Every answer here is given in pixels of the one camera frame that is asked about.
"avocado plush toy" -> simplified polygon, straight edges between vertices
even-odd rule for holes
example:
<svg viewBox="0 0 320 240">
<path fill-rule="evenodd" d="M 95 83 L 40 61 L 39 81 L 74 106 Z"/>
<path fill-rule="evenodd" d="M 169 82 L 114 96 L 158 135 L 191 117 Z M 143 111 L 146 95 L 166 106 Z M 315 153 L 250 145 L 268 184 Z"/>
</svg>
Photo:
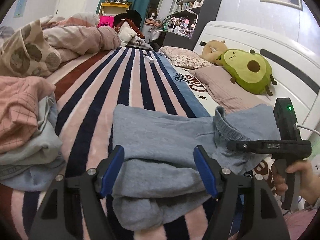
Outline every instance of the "avocado plush toy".
<svg viewBox="0 0 320 240">
<path fill-rule="evenodd" d="M 202 58 L 206 61 L 209 61 L 210 63 L 213 63 L 215 65 L 219 65 L 220 62 L 217 60 L 222 53 L 224 53 L 228 48 L 224 44 L 225 41 L 209 41 L 204 46 L 202 50 Z"/>
<path fill-rule="evenodd" d="M 269 62 L 254 50 L 249 52 L 240 49 L 228 49 L 225 51 L 218 64 L 232 76 L 231 82 L 237 82 L 243 89 L 250 93 L 261 95 L 265 92 L 272 96 L 269 85 L 277 82 L 272 76 L 272 68 Z"/>
</svg>

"headboard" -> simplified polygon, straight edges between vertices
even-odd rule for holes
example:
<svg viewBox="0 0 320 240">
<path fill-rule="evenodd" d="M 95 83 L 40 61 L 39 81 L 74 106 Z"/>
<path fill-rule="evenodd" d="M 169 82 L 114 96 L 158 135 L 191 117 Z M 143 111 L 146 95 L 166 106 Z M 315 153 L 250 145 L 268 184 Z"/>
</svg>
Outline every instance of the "headboard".
<svg viewBox="0 0 320 240">
<path fill-rule="evenodd" d="M 262 28 L 231 22 L 212 21 L 204 28 L 194 52 L 201 54 L 205 43 L 222 41 L 229 49 L 253 49 L 272 66 L 278 85 L 271 86 L 273 96 L 258 96 L 274 106 L 277 98 L 289 97 L 298 123 L 315 128 L 320 120 L 320 58 L 299 43 Z M 301 137 L 311 132 L 301 129 Z"/>
</svg>

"door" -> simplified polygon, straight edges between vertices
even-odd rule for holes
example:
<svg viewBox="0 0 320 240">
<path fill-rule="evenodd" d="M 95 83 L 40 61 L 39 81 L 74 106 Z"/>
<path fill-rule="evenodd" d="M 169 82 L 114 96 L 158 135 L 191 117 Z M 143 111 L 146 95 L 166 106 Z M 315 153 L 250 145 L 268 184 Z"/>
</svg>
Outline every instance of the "door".
<svg viewBox="0 0 320 240">
<path fill-rule="evenodd" d="M 79 12 L 84 12 L 87 0 L 59 0 L 56 16 L 70 17 Z"/>
</svg>

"floral pillow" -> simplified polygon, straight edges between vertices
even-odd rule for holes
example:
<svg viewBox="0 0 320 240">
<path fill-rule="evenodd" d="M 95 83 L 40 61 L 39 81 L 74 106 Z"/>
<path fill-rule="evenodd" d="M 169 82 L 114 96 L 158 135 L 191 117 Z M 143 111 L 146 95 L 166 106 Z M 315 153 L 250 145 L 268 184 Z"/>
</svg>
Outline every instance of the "floral pillow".
<svg viewBox="0 0 320 240">
<path fill-rule="evenodd" d="M 159 52 L 165 54 L 177 67 L 197 69 L 214 66 L 189 49 L 166 46 L 162 47 Z"/>
</svg>

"pink plaid garment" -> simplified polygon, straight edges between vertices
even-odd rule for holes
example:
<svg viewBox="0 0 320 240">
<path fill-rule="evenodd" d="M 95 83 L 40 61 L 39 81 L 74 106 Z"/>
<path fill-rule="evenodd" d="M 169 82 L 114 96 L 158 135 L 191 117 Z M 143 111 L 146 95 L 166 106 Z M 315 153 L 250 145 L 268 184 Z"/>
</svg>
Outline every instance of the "pink plaid garment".
<svg viewBox="0 0 320 240">
<path fill-rule="evenodd" d="M 37 128 L 38 102 L 54 90 L 42 77 L 0 76 L 0 153 L 30 139 Z"/>
</svg>

